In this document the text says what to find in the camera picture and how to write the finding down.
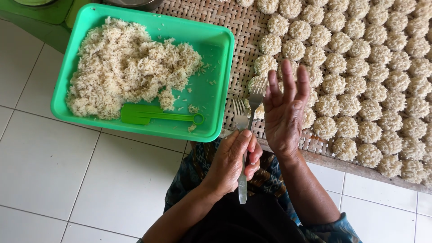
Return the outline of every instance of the person's left hand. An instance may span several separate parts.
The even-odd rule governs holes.
[[[247,180],[252,179],[260,167],[263,150],[250,130],[245,129],[241,133],[235,130],[222,139],[209,172],[201,185],[220,198],[233,192],[238,187],[237,179],[241,173],[243,154],[246,150],[250,154],[249,164],[245,167],[245,175]]]

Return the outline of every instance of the green container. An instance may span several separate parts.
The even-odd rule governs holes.
[[[200,113],[205,117],[203,124],[189,133],[187,128],[192,125],[192,122],[187,121],[152,119],[148,125],[133,125],[123,123],[120,119],[108,121],[93,117],[76,117],[70,112],[66,106],[65,98],[72,74],[77,69],[78,47],[87,32],[93,27],[104,24],[104,20],[108,16],[146,26],[146,31],[155,41],[162,42],[165,38],[175,38],[173,43],[175,45],[188,42],[195,51],[204,57],[203,62],[205,64],[212,65],[205,74],[200,74],[200,76],[195,74],[189,78],[191,85],[186,86],[186,89],[191,88],[191,93],[188,93],[186,89],[183,92],[173,90],[174,97],[180,96],[180,99],[174,102],[176,107],[174,111],[165,111],[166,113],[190,115],[187,107],[190,104],[199,106]],[[87,4],[80,9],[76,16],[51,100],[51,112],[55,117],[68,122],[160,137],[199,142],[212,141],[218,137],[222,129],[233,50],[234,36],[229,29],[222,26],[102,4]],[[210,81],[215,81],[215,84],[210,85]],[[159,101],[156,98],[151,103],[141,101],[139,104],[158,106]]]

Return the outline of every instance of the person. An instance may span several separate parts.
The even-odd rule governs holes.
[[[164,214],[138,242],[361,242],[299,152],[309,76],[282,62],[284,93],[275,70],[263,98],[265,132],[274,153],[262,151],[251,131],[193,143],[165,198]],[[248,198],[239,203],[237,179],[248,151]]]

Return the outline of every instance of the metal fork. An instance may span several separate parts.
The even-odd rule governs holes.
[[[249,106],[251,107],[251,119],[249,120],[248,129],[252,132],[252,122],[254,121],[255,110],[263,101],[263,92],[267,88],[268,77],[261,79],[260,82],[254,84],[249,95]]]
[[[239,131],[243,131],[244,129],[246,129],[246,126],[248,124],[245,105],[238,97],[234,97],[232,99],[232,106],[234,108],[234,120],[237,129]],[[238,177],[238,199],[240,201],[240,204],[245,204],[246,199],[248,198],[248,185],[246,183],[245,175],[246,155],[247,151],[243,155],[243,166],[241,168],[240,176]]]

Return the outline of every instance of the tiled floor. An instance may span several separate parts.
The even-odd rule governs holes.
[[[7,21],[0,32],[0,242],[136,242],[190,147],[57,120],[63,55]],[[309,166],[363,242],[431,242],[432,195]]]

